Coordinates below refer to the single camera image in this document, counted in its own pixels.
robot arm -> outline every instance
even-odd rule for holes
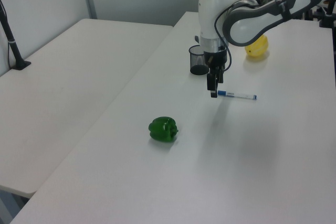
[[[223,83],[228,42],[235,46],[250,45],[267,30],[321,1],[324,0],[276,0],[258,7],[255,0],[199,0],[199,43],[210,68],[207,85],[211,96],[217,97],[217,85]]]

table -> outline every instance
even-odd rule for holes
[[[334,223],[331,31],[281,24],[260,62],[230,46],[220,89],[252,101],[211,98],[189,73],[199,28],[181,18],[13,224]],[[176,120],[174,143],[149,137],[158,116]]]
[[[0,78],[0,189],[31,197],[172,27],[84,19]]]

mesh cup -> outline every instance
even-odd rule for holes
[[[201,76],[209,72],[209,67],[205,64],[204,51],[200,45],[189,48],[190,53],[190,73]]]

pen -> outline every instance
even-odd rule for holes
[[[250,99],[250,100],[257,99],[257,96],[255,94],[238,94],[238,93],[222,91],[222,90],[218,91],[218,95],[222,95],[224,97],[239,97],[239,98]]]

yellow lemon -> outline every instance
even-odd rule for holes
[[[259,57],[263,55],[268,48],[268,40],[265,35],[261,35],[251,45],[245,47],[247,55],[251,57]]]

